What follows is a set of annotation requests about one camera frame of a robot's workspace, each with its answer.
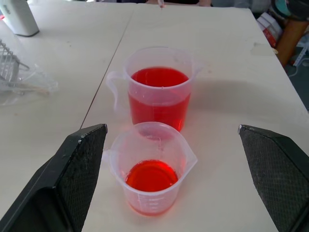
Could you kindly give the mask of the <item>white plastic device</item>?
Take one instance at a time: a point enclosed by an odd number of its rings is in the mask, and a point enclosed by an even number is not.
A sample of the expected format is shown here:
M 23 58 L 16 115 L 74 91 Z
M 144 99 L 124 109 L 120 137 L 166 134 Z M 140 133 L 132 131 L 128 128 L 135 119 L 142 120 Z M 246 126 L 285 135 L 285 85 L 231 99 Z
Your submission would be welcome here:
M 32 37 L 39 33 L 27 0 L 0 0 L 0 11 L 14 34 Z

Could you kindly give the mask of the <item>clear plastic bag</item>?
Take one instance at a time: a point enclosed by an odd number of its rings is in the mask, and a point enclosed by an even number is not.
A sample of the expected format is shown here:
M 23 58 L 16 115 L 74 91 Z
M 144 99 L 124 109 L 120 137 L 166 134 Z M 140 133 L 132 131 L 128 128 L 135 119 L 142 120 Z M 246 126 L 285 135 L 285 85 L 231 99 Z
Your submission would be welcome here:
M 39 100 L 57 91 L 58 82 L 34 64 L 28 71 L 20 69 L 16 82 L 0 79 L 0 106 Z

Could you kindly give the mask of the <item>brown wooden post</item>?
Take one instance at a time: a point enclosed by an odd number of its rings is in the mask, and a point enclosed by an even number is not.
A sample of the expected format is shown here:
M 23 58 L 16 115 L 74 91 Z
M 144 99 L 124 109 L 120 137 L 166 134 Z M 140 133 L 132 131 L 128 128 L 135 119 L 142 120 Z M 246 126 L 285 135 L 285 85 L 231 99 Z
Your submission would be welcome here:
M 307 28 L 309 28 L 309 22 L 307 21 L 287 21 L 283 33 L 276 45 L 276 50 L 278 51 L 277 58 L 282 67 L 285 67 L 292 57 L 297 43 L 305 34 Z

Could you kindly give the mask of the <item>small clear plastic measuring cup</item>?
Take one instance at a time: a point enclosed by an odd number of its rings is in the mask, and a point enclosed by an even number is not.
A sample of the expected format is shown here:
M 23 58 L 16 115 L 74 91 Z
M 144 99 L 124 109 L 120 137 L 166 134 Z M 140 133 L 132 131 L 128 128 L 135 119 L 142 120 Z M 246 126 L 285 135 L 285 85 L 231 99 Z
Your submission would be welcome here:
M 185 138 L 159 122 L 134 125 L 119 134 L 102 154 L 138 213 L 156 216 L 176 201 L 182 181 L 197 163 Z

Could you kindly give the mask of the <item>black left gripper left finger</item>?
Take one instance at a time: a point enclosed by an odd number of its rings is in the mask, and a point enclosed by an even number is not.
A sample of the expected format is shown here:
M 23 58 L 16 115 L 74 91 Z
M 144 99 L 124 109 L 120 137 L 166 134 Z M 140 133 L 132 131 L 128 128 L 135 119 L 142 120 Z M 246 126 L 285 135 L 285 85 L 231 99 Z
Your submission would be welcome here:
M 0 220 L 0 232 L 81 232 L 107 133 L 97 124 L 67 136 Z

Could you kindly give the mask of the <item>white and red cardboard box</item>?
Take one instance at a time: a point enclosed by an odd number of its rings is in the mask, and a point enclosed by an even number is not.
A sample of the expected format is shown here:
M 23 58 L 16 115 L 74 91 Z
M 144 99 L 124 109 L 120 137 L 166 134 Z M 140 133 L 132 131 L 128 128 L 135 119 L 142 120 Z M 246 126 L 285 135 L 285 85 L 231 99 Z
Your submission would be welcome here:
M 278 22 L 268 13 L 262 13 L 257 19 L 257 24 L 270 46 L 275 48 L 282 35 L 282 29 Z

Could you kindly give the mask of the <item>teal and black round object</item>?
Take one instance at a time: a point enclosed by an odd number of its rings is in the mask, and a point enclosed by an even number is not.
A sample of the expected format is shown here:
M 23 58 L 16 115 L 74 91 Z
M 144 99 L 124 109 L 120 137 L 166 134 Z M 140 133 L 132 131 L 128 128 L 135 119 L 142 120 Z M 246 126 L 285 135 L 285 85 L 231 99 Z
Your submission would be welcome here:
M 283 18 L 309 22 L 309 0 L 271 0 L 271 7 Z

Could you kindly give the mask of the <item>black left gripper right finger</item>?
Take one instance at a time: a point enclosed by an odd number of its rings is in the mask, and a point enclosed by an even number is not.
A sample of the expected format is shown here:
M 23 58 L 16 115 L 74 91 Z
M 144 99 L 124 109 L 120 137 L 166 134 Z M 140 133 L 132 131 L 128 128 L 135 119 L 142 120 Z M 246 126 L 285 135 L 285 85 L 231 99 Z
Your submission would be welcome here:
M 309 156 L 289 137 L 239 125 L 253 184 L 279 232 L 309 232 Z

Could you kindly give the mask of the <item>large clear plastic measuring cup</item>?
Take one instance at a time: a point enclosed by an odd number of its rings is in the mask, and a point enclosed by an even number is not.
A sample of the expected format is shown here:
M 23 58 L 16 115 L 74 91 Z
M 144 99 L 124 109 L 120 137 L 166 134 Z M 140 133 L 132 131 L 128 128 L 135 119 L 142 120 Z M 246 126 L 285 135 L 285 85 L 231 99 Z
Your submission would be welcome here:
M 155 46 L 137 50 L 128 57 L 121 72 L 110 72 L 105 77 L 114 96 L 114 112 L 118 116 L 131 117 L 133 124 L 156 121 L 181 131 L 193 83 L 203 67 L 181 49 Z M 135 73 L 151 68 L 176 70 L 187 80 L 170 87 L 154 87 L 134 80 Z

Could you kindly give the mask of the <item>white metal bracket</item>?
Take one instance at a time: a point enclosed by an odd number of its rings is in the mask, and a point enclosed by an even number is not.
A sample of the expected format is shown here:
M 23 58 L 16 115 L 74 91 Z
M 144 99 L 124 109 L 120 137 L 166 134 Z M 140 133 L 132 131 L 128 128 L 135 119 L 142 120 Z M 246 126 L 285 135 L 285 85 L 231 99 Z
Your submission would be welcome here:
M 307 44 L 306 46 L 302 48 L 301 52 L 299 53 L 296 60 L 294 61 L 293 66 L 297 67 L 303 61 L 304 59 L 303 57 L 308 51 L 308 49 L 309 49 L 309 44 Z

